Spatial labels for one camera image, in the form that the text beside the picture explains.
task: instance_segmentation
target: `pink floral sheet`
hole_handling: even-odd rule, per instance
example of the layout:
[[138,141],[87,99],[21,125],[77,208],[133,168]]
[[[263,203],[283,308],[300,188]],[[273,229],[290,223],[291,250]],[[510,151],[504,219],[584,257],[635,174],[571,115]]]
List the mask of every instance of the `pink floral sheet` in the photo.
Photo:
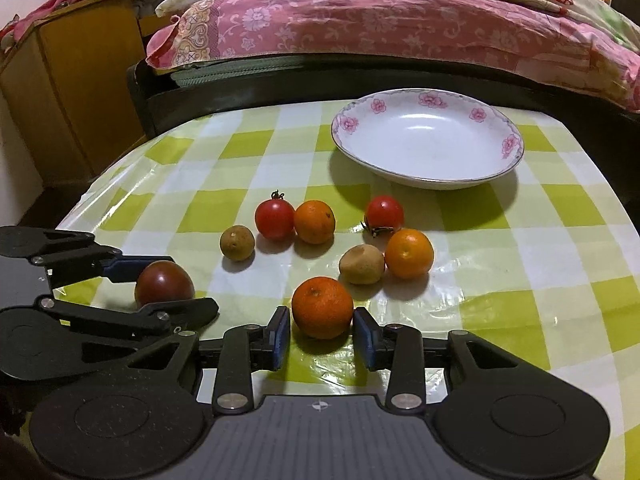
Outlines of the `pink floral sheet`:
[[202,0],[147,47],[157,69],[287,53],[475,63],[640,112],[640,56],[604,31],[500,0]]

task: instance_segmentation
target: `green and white tablecloth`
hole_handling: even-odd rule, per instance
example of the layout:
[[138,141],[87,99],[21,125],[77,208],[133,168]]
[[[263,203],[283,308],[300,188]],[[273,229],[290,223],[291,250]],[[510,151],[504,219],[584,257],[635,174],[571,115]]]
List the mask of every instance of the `green and white tablecloth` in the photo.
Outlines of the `green and white tablecloth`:
[[[433,192],[392,184],[338,152],[330,123],[344,102],[226,112],[190,121],[140,146],[107,170],[62,222],[92,231],[125,254],[170,254],[200,296],[220,305],[204,332],[266,323],[313,276],[338,276],[338,260],[362,243],[369,200],[392,194],[406,225],[428,234],[436,263],[427,281],[354,290],[378,322],[427,336],[465,328],[587,390],[606,408],[612,437],[602,480],[640,478],[640,239],[622,205],[559,122],[502,110],[519,127],[526,155],[491,184]],[[254,233],[254,211],[279,189],[294,206],[327,202],[337,219],[324,253],[258,239],[250,266],[222,259],[220,234]],[[62,290],[107,308],[133,305],[133,284],[95,279]],[[431,399],[442,374],[428,370]],[[327,348],[293,338],[284,370],[254,374],[259,392],[380,391],[347,340]]]

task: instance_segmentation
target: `orange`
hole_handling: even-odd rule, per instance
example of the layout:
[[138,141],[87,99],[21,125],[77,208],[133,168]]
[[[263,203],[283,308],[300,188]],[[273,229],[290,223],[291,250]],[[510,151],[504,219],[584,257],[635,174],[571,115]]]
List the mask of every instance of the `orange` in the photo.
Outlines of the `orange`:
[[411,280],[429,272],[433,259],[431,242],[415,229],[400,229],[386,245],[386,266],[398,278],[404,280]]
[[307,200],[296,209],[293,225],[301,240],[313,245],[323,244],[334,236],[334,212],[320,200]]
[[344,285],[325,276],[303,282],[291,298],[291,313],[303,334],[333,339],[346,332],[353,317],[353,299]]

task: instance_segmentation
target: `brown cabinet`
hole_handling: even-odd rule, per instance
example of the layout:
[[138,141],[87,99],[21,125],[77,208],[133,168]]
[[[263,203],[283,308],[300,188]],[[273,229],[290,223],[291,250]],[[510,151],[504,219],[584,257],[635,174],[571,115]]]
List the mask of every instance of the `brown cabinet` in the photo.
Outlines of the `brown cabinet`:
[[0,89],[45,186],[87,182],[145,140],[126,70],[167,19],[137,0],[85,0],[31,25],[0,66]]

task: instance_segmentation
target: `plate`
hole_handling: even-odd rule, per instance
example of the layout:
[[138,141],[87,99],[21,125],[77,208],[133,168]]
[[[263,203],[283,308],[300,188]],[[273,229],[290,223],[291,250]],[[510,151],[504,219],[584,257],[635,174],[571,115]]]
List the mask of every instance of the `plate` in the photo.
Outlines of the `plate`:
[[522,160],[515,124],[495,108],[444,90],[408,88],[364,96],[334,117],[338,148],[406,186],[461,189],[507,174]]

